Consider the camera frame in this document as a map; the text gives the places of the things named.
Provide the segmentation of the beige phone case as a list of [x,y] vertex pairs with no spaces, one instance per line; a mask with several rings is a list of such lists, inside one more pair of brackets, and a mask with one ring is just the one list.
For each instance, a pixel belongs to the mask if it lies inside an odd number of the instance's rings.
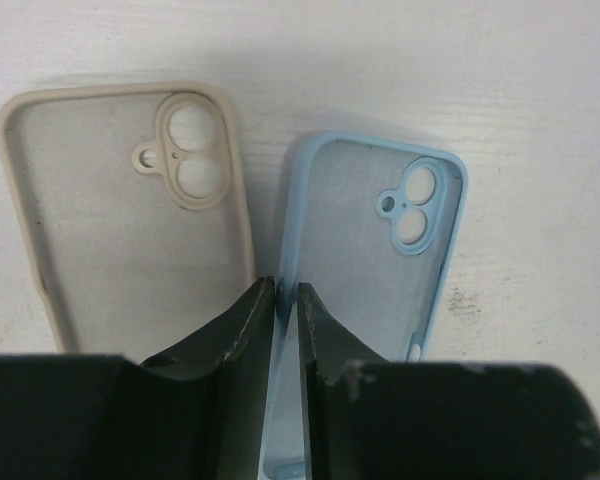
[[237,129],[217,88],[27,92],[0,110],[0,157],[62,353],[145,359],[255,281]]

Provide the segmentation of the light blue phone case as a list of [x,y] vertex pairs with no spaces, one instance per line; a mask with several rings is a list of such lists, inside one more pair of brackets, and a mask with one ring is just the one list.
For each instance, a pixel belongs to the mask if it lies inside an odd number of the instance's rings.
[[297,287],[389,360],[428,347],[468,187],[455,155],[347,131],[302,138],[277,275],[259,475],[305,475]]

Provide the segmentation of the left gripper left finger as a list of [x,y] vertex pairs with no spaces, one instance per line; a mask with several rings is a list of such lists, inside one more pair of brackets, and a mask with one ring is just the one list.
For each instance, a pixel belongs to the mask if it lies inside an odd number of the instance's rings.
[[275,283],[134,363],[0,355],[0,479],[254,479]]

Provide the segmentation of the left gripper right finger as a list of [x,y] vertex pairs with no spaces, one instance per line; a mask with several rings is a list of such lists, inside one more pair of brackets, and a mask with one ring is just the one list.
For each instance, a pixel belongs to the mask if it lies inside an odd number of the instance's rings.
[[391,362],[297,290],[310,479],[600,479],[600,426],[561,370]]

